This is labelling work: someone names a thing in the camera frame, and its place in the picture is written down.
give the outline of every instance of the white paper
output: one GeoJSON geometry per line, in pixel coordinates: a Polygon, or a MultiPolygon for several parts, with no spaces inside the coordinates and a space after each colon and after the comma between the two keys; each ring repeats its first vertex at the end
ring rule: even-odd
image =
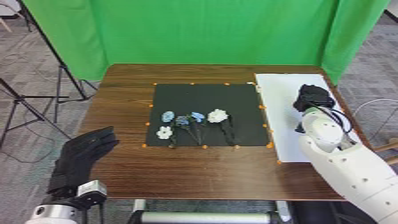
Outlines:
{"type": "MultiPolygon", "coordinates": [[[[330,90],[335,98],[324,77],[321,74],[257,74],[257,80],[264,105],[267,106],[267,119],[275,130],[278,158],[282,162],[310,162],[299,146],[299,136],[303,134],[298,133],[296,129],[303,121],[303,113],[294,108],[294,102],[305,84],[317,85],[330,90]]],[[[342,111],[338,100],[335,109],[342,111]]],[[[346,118],[344,122],[349,128],[351,124],[346,118]]],[[[351,137],[354,141],[362,142],[356,132],[351,133],[351,137]]]]}

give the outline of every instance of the tripod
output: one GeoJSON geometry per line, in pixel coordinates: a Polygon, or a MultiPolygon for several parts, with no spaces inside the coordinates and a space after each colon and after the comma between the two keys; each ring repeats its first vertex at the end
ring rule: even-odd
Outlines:
{"type": "Polygon", "coordinates": [[[54,56],[56,56],[58,61],[60,61],[60,79],[58,79],[58,93],[56,93],[58,97],[56,97],[56,115],[54,115],[54,123],[58,123],[58,122],[60,122],[60,104],[68,103],[68,102],[74,102],[74,101],[86,101],[86,100],[92,99],[93,96],[88,96],[88,93],[86,93],[86,90],[84,90],[84,83],[90,85],[90,87],[92,87],[95,90],[99,90],[99,88],[97,88],[97,86],[90,83],[88,80],[79,80],[79,81],[77,81],[77,79],[74,78],[70,68],[68,68],[68,66],[67,66],[67,63],[65,63],[65,61],[63,61],[63,58],[61,58],[61,56],[60,56],[58,51],[56,51],[52,42],[51,42],[49,37],[47,37],[47,34],[45,34],[44,30],[42,30],[42,26],[40,26],[40,23],[38,23],[36,18],[35,18],[35,16],[33,16],[33,13],[31,13],[31,11],[29,11],[28,5],[26,5],[26,3],[24,3],[22,0],[19,0],[19,3],[20,3],[20,5],[22,5],[22,10],[24,10],[24,13],[26,13],[26,18],[29,18],[29,19],[28,19],[28,25],[29,25],[29,22],[31,22],[33,25],[36,26],[38,31],[40,31],[40,34],[42,34],[42,38],[44,38],[44,40],[45,40],[45,42],[47,42],[49,48],[51,48],[51,50],[52,50],[54,56]],[[70,79],[70,81],[72,81],[72,84],[74,84],[76,89],[77,89],[79,94],[81,94],[81,99],[61,100],[61,98],[67,98],[67,97],[61,97],[61,79],[63,79],[63,72],[67,72],[68,79],[70,79]]]}
{"type": "Polygon", "coordinates": [[[67,134],[67,132],[61,130],[60,126],[54,124],[54,122],[51,121],[51,119],[47,118],[47,112],[51,109],[51,105],[52,102],[58,98],[70,98],[68,96],[26,96],[20,95],[15,91],[15,89],[12,88],[10,84],[6,83],[4,79],[0,78],[0,85],[4,86],[8,92],[6,94],[15,98],[15,104],[13,104],[13,108],[12,108],[12,113],[10,113],[10,118],[8,118],[8,123],[6,123],[6,127],[4,127],[4,133],[3,133],[3,138],[0,138],[0,149],[4,146],[4,141],[6,141],[6,137],[8,137],[8,133],[19,129],[20,127],[28,126],[29,124],[33,124],[38,121],[45,121],[47,124],[51,125],[51,127],[61,132],[61,134],[65,135],[65,137],[68,139],[72,139],[70,135],[67,134]],[[35,106],[31,105],[31,103],[28,102],[26,99],[51,99],[51,102],[47,104],[47,108],[44,110],[44,112],[38,111],[38,109],[35,108],[35,106]],[[13,118],[15,118],[15,113],[17,113],[17,107],[19,105],[26,106],[26,108],[29,109],[31,113],[36,116],[36,119],[28,121],[24,124],[17,125],[15,127],[12,127],[12,123],[13,123],[13,118]]]}

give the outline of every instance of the wooden table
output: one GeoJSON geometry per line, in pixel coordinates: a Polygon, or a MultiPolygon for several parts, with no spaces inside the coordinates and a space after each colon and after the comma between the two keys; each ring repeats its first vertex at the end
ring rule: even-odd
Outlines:
{"type": "MultiPolygon", "coordinates": [[[[344,200],[312,164],[280,165],[275,149],[143,147],[154,83],[244,84],[257,81],[255,73],[326,74],[314,66],[125,64],[111,67],[81,133],[116,127],[122,144],[93,171],[93,178],[106,182],[113,198],[344,200]]],[[[353,117],[335,87],[333,91],[353,117]]],[[[354,127],[369,144],[356,122],[354,127]]]]}

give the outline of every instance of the green screen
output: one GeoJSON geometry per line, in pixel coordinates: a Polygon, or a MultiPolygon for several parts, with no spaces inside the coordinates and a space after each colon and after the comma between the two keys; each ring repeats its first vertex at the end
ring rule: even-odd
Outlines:
{"type": "Polygon", "coordinates": [[[115,63],[319,65],[335,83],[388,0],[26,0],[76,76],[115,63]]]}

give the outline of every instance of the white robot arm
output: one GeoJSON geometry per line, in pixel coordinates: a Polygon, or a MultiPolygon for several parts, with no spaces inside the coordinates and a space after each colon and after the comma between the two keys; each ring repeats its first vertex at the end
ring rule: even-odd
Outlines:
{"type": "Polygon", "coordinates": [[[351,141],[342,126],[310,108],[303,118],[301,148],[314,167],[342,197],[381,224],[398,223],[398,176],[372,150],[351,141]]]}

